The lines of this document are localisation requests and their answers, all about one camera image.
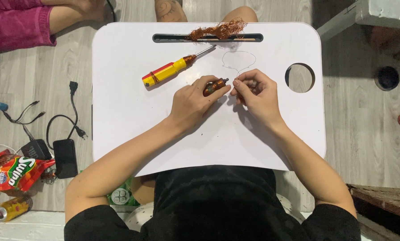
soda can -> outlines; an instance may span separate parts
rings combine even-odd
[[[32,208],[32,199],[28,196],[15,197],[0,204],[0,222],[8,222]]]

hand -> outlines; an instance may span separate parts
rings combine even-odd
[[[279,111],[276,82],[261,71],[254,69],[240,74],[233,81],[230,95],[236,96],[236,104],[243,104],[255,118],[273,129],[284,123]]]
[[[231,89],[227,85],[208,97],[204,97],[203,90],[206,84],[216,80],[218,78],[213,75],[202,76],[192,85],[184,86],[176,91],[173,96],[172,111],[168,118],[181,131],[185,132],[200,122],[209,107]]]

green snack bag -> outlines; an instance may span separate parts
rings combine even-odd
[[[132,190],[130,185],[132,178],[129,178],[121,186],[115,189],[110,194],[106,195],[110,205],[123,205],[123,206],[139,206],[140,204],[132,196]]]

snack bag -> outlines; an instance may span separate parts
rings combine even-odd
[[[132,195],[130,189],[130,184],[132,178],[129,178],[121,186],[119,186],[115,191],[106,195],[108,197],[108,202],[110,205],[123,205],[123,206],[139,206],[140,204]]]
[[[8,149],[0,152],[0,191],[19,189],[27,191],[41,173],[54,160],[37,160],[11,154]]]

phone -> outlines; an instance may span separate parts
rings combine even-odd
[[[72,139],[53,142],[56,176],[59,179],[73,178],[78,174],[75,144]]]

